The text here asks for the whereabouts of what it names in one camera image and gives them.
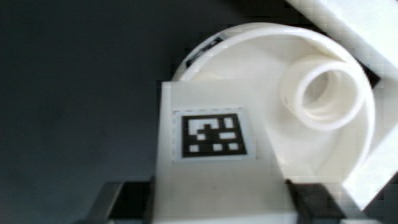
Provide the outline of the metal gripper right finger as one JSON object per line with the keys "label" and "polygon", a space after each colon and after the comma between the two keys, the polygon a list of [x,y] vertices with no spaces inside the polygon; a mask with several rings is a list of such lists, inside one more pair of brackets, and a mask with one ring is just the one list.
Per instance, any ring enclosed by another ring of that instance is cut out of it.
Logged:
{"label": "metal gripper right finger", "polygon": [[286,180],[298,213],[297,224],[380,224],[361,211],[339,184]]}

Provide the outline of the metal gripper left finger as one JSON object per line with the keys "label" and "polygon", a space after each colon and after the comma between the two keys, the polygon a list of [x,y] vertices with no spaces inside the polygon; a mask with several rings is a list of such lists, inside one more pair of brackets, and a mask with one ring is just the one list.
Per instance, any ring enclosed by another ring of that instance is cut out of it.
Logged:
{"label": "metal gripper left finger", "polygon": [[155,178],[107,182],[76,224],[153,224]]}

